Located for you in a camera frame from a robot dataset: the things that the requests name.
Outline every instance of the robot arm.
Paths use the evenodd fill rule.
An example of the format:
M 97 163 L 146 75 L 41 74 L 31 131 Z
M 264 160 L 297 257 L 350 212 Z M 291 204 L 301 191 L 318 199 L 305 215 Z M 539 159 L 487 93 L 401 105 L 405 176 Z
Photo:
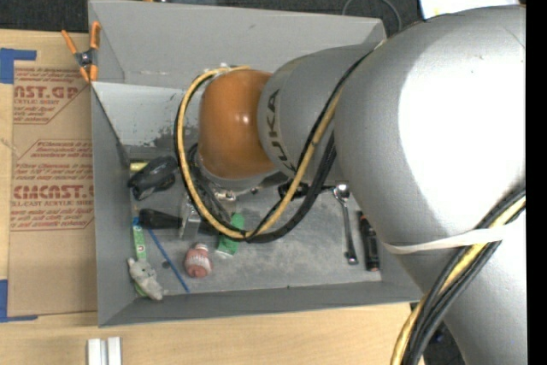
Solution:
M 382 242 L 423 244 L 475 228 L 526 186 L 525 33 L 524 7 L 474 9 L 411 26 L 378 48 L 289 62 L 255 89 L 257 132 L 244 137 L 260 160 L 245 179 L 273 169 L 292 180 L 291 189 L 313 183 L 333 138 L 336 160 L 322 183 L 347 182 Z M 522 209 L 444 318 L 466 363 L 527 363 Z M 248 238 L 268 227 L 223 232 Z M 455 251 L 397 257 L 426 293 Z

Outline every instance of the black cable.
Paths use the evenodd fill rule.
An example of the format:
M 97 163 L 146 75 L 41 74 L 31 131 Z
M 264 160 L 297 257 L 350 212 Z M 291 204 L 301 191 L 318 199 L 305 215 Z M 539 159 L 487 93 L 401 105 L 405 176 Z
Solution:
M 516 192 L 510 194 L 506 198 L 504 198 L 494 209 L 489 212 L 489 214 L 477 225 L 475 229 L 478 228 L 488 228 L 492 222 L 510 205 L 512 205 L 514 202 L 516 202 L 520 197 L 522 197 L 526 193 L 526 187 L 523 187 Z M 428 293 L 427 299 L 421 309 L 421 312 L 419 313 L 418 317 L 416 318 L 415 324 L 413 326 L 413 332 L 409 338 L 409 343 L 407 345 L 406 351 L 414 350 L 415 343 L 421 339 L 421 333 L 424 327 L 424 324 L 426 323 L 426 319 L 429 317 L 429 315 L 432 312 L 433 307 L 436 305 L 436 302 L 439 300 L 439 291 L 443 287 L 444 283 L 448 279 L 449 275 L 452 272 L 452 269 L 454 266 L 462 259 L 464 254 L 467 252 L 468 248 L 463 247 L 451 257 L 449 260 L 449 263 L 443 268 L 443 271 L 438 276 L 435 284 L 431 288 L 430 292 Z
M 348 7 L 353 1 L 354 0 L 347 0 L 344 7 L 342 8 L 342 15 L 346 15 Z M 391 3 L 389 0 L 381 0 L 381 1 L 384 2 L 387 6 L 389 6 L 391 11 L 393 11 L 393 14 L 395 14 L 395 17 L 397 18 L 397 31 L 401 32 L 403 30 L 403 19 L 401 18 L 399 11 L 397 11 L 397 8 L 395 8 L 395 5 Z
M 332 93 L 330 94 L 329 98 L 326 100 L 326 103 L 325 105 L 323 106 L 323 109 L 321 110 L 319 116 L 317 117 L 317 119 L 315 120 L 315 123 L 314 125 L 312 126 L 312 129 L 311 131 L 309 132 L 309 135 L 308 135 L 308 138 L 306 139 L 306 142 L 304 144 L 304 147 L 303 147 L 303 151 L 300 155 L 300 158 L 298 160 L 298 166 L 297 167 L 300 167 L 300 164 L 302 162 L 302 159 L 304 157 L 304 154 L 305 154 L 305 151 L 308 149 L 309 145 L 311 144 L 312 142 L 312 139 L 315 135 L 315 132 L 317 130 L 317 127 L 319 126 L 319 124 L 321 123 L 321 120 L 323 119 L 323 116 L 325 115 L 326 111 L 328 110 L 328 108 L 330 107 L 331 105 L 331 102 L 332 100 L 336 97 L 338 91 L 341 89 L 341 87 L 344 85 L 344 82 L 347 80 L 347 78 L 354 72 L 354 70 L 357 68 L 357 66 L 359 66 L 359 64 L 361 63 L 361 61 L 366 57 L 368 56 L 368 53 L 364 56 L 361 56 L 357 61 L 355 61 L 353 64 L 351 64 L 351 66 L 344 72 L 344 74 L 342 75 L 342 77 L 340 78 L 340 80 L 337 82 L 337 84 L 334 86 L 334 90 L 332 91 Z M 192 92 L 192 94 L 189 96 L 189 98 L 191 99 L 194 94 L 196 93 L 197 89 L 204 83 L 206 82 L 207 80 L 209 79 L 204 79 L 202 82 L 200 82 L 196 89 Z M 178 120 L 179 118 L 179 112 L 177 113 L 177 117 L 175 120 Z M 331 135 L 331 138 L 329 139 L 329 144 L 332 143 L 330 146 L 329 144 L 327 145 L 326 149 L 325 149 L 325 152 L 323 154 L 323 157 L 321 158 L 321 161 L 320 161 L 320 166 L 318 168 L 318 171 L 317 171 L 317 174 L 314 178 L 314 183 L 312 183 L 312 186 L 314 187 L 313 189 L 310 187 L 310 189 L 308 190 L 308 193 L 306 194 L 306 197 L 304 198 L 302 204 L 300 205 L 298 211 L 296 212 L 296 214 L 294 214 L 294 216 L 292 216 L 292 218 L 290 220 L 288 220 L 286 222 L 286 224 L 282 227 L 280 227 L 278 230 L 274 231 L 274 232 L 270 232 L 270 233 L 264 233 L 264 234 L 258 234 L 260 232 L 260 228 L 263 226 L 264 223 L 266 223 L 267 219 L 269 218 L 269 216 L 271 216 L 273 214 L 273 212 L 277 209 L 277 207 L 279 206 L 279 202 L 277 202 L 271 209 L 270 211 L 267 213 L 266 217 L 262 219 L 261 223 L 259 224 L 259 226 L 252 232 L 252 234 L 246 238 L 245 237 L 245 234 L 247 233 L 246 230 L 241 230 L 237 227 L 235 227 L 234 225 L 232 225 L 232 223 L 230 221 L 227 221 L 225 218 L 222 218 L 222 217 L 217 217 L 216 219 L 223 225 L 225 226 L 226 228 L 236 232 L 236 233 L 241 233 L 241 238 L 232 238 L 230 237 L 230 239 L 232 240 L 235 240 L 235 241 L 247 241 L 249 243 L 267 243 L 267 242 L 272 242 L 278 238 L 281 238 L 283 236 L 285 236 L 290 230 L 292 230 L 298 223 L 300 223 L 300 221 L 303 219 L 303 217 L 309 212 L 309 210 L 311 209 L 311 207 L 313 206 L 313 203 L 315 202 L 315 199 L 317 199 L 317 197 L 321 194 L 322 192 L 322 187 L 325 183 L 325 180 L 326 180 L 326 177 L 328 176 L 328 173 L 330 172 L 331 168 L 332 168 L 332 164 L 334 163 L 334 158 L 336 157 L 336 150 L 334 148 L 334 136 L 333 134 Z M 178 152 L 178 145 L 177 145 L 177 142 L 175 141 L 175 149 L 177 150 Z M 196 164 L 194 166 L 194 174 L 198 173 L 199 172 L 199 169 L 198 169 L 198 165 Z M 205 197 L 203 197 L 203 201 L 205 199 L 208 199 L 209 200 L 209 206 L 211 204 L 213 204 L 215 206 L 215 209 L 219 212 L 221 212 L 221 216 L 228 216 L 228 213 L 226 212 L 226 210 L 220 205 L 220 203 L 218 203 L 218 200 L 216 200 L 215 198 L 215 194 L 212 193 L 212 191 L 209 189 L 208 185 L 206 183 L 203 183 L 200 178 L 194 178 L 193 179 L 196 183 L 196 186 L 198 187 L 198 189 L 200 189 L 200 191 L 202 193 L 205 194 Z M 194 203 L 194 205 L 196 205 L 196 201 L 194 199 L 192 199 L 192 202 Z
M 462 273 L 438 300 L 437 304 L 433 307 L 431 314 L 426 319 L 422 333 L 416 344 L 413 346 L 412 350 L 409 350 L 408 358 L 403 360 L 404 365 L 418 365 L 433 334 L 444 319 L 446 313 L 450 310 L 451 304 L 453 304 L 467 289 L 469 283 L 477 276 L 486 262 L 490 260 L 494 251 L 500 244 L 501 242 L 489 243 L 481 251 L 480 256 L 471 263 L 469 269 Z
M 505 211 L 509 206 L 511 206 L 513 203 L 515 203 L 519 198 L 521 198 L 526 193 L 526 187 L 521 187 L 517 189 L 517 191 L 509 194 L 506 198 L 504 198 L 500 203 L 497 204 L 489 213 L 488 215 L 483 218 L 483 220 L 477 225 L 475 229 L 479 228 L 488 228 L 492 222 L 497 219 L 497 217 Z M 524 208 L 520 209 L 517 213 L 515 213 L 511 218 L 509 219 L 508 223 L 513 221 L 518 215 L 521 213 L 521 211 Z M 490 256 L 483 256 L 483 254 L 490 254 L 493 253 L 493 251 L 497 248 L 496 244 L 500 244 L 501 242 L 495 242 L 488 244 L 481 253 L 477 256 L 477 259 L 471 263 L 471 265 L 466 269 L 465 272 L 461 273 L 458 279 L 455 280 L 454 284 L 451 285 L 447 291 L 445 291 L 442 296 L 440 297 L 439 291 L 443 287 L 444 283 L 448 279 L 449 275 L 452 272 L 452 269 L 455 267 L 455 265 L 462 259 L 464 254 L 467 252 L 468 248 L 463 247 L 451 257 L 447 265 L 443 268 L 441 274 L 438 276 L 437 280 L 435 281 L 435 284 L 429 291 L 427 295 L 427 299 L 424 302 L 424 305 L 421 309 L 421 312 L 419 313 L 418 317 L 416 318 L 415 324 L 413 326 L 413 332 L 409 338 L 409 342 L 407 344 L 407 348 L 405 350 L 405 354 L 403 356 L 403 363 L 406 365 L 408 363 L 408 360 L 410 360 L 410 357 L 414 357 L 416 355 L 416 346 L 423 346 L 423 348 L 426 348 L 427 342 L 429 342 L 429 339 L 433 335 L 433 332 L 435 328 L 440 324 L 442 317 L 439 317 L 435 319 L 436 324 L 432 325 L 432 315 L 436 315 L 439 312 L 439 306 L 446 306 L 446 310 L 443 311 L 444 315 L 446 311 L 448 310 L 450 304 L 456 299 L 457 296 L 460 295 L 460 290 L 456 288 L 456 291 L 453 291 L 453 286 L 459 284 L 459 282 L 465 280 L 468 275 L 473 274 L 473 271 L 476 270 L 478 273 L 478 270 L 482 268 L 482 266 L 485 263 L 485 260 L 487 260 L 487 257 Z M 424 331 L 427 330 L 429 338 L 425 340 L 424 338 Z
M 368 53 L 364 56 L 360 56 L 357 61 L 355 61 L 353 64 L 351 64 L 344 74 L 340 77 L 336 85 L 334 86 L 334 89 L 332 90 L 330 96 L 325 102 L 325 105 L 323 105 L 323 109 L 319 113 L 319 116 L 317 119 L 315 119 L 315 123 L 312 126 L 311 130 L 309 131 L 308 137 L 306 138 L 306 142 L 304 143 L 304 147 L 302 148 L 302 152 L 300 153 L 300 157 L 298 158 L 298 164 L 297 168 L 300 167 L 300 164 L 302 163 L 302 159 L 304 158 L 304 155 L 306 153 L 306 149 L 308 149 L 308 146 L 311 144 L 311 141 L 313 137 L 315 136 L 315 132 L 317 131 L 317 128 L 319 124 L 321 123 L 323 116 L 325 115 L 328 108 L 331 106 L 332 100 L 336 97 L 342 86 L 344 85 L 345 81 L 350 77 L 350 75 L 355 71 L 355 69 L 361 64 L 362 60 L 364 60 L 368 56 Z
M 306 196 L 300 204 L 300 207 L 298 207 L 297 212 L 292 216 L 289 221 L 286 222 L 286 224 L 284 224 L 284 226 L 278 228 L 273 232 L 257 234 L 258 232 L 260 232 L 261 226 L 259 225 L 253 232 L 253 234 L 248 237 L 247 241 L 256 244 L 273 242 L 278 238 L 284 237 L 288 232 L 294 229 L 305 217 L 305 215 L 311 210 L 312 206 L 315 203 L 315 200 L 323 192 L 323 185 L 325 184 L 326 177 L 331 171 L 335 158 L 336 149 L 334 148 L 334 134 L 331 133 L 331 137 L 329 138 L 325 152 L 323 153 L 323 157 L 321 158 L 318 172 L 317 174 L 315 174 L 314 180 L 308 189 L 308 193 L 306 193 Z

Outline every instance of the cardboard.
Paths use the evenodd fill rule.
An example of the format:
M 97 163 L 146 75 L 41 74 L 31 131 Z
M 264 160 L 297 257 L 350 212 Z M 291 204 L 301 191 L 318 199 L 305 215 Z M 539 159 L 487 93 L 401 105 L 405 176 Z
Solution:
M 86 34 L 74 41 L 88 48 Z M 0 48 L 26 55 L 15 56 L 13 85 L 3 85 L 13 96 L 12 139 L 3 138 L 13 174 L 3 206 L 4 215 L 10 210 L 8 316 L 94 310 L 90 87 L 59 32 L 2 30 Z M 4 83 L 8 64 L 4 57 Z

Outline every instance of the cardboard box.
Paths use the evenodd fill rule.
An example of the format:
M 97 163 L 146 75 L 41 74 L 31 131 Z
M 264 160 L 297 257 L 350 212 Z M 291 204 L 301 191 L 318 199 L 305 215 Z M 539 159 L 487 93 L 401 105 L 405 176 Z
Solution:
M 74 40 L 88 45 L 87 35 Z M 94 310 L 90 87 L 59 32 L 2 30 L 0 48 L 3 92 L 13 103 L 11 138 L 3 138 L 12 162 L 3 204 L 8 316 Z
M 148 260 L 168 289 L 161 304 L 136 293 L 127 269 L 127 259 L 135 257 L 131 224 L 139 209 L 178 215 L 185 199 L 178 176 L 168 191 L 136 202 L 127 188 L 130 162 L 174 154 L 174 119 L 184 90 L 199 73 L 221 63 L 274 72 L 327 48 L 368 44 L 372 50 L 385 38 L 381 21 L 113 0 L 90 0 L 89 20 L 90 26 L 98 21 L 102 27 L 91 97 L 99 325 L 408 302 L 420 296 L 381 248 L 381 272 L 347 264 L 340 206 L 329 193 L 290 235 L 271 244 L 241 244 L 228 259 L 211 251 L 214 272 L 200 280 L 180 273 L 184 285 L 163 268 L 164 253 L 182 271 L 192 242 L 176 230 L 157 231 L 162 252 L 145 234 Z M 189 144 L 199 129 L 196 102 L 187 115 Z M 276 196 L 264 191 L 242 198 L 240 207 L 250 222 L 258 220 Z M 352 214 L 356 209 L 350 200 Z M 357 238 L 356 247 L 362 254 Z

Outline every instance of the metal tool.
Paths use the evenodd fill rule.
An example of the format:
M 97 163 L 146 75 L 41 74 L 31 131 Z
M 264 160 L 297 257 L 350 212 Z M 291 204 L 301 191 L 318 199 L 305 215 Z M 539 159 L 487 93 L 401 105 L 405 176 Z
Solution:
M 347 251 L 344 255 L 348 259 L 350 265 L 356 265 L 359 263 L 359 260 L 357 260 L 356 249 L 353 246 L 353 238 L 351 237 L 350 215 L 348 214 L 347 204 L 347 201 L 350 198 L 350 188 L 346 184 L 339 184 L 332 189 L 332 194 L 342 206 L 342 213 L 344 214 L 344 230 L 347 247 Z

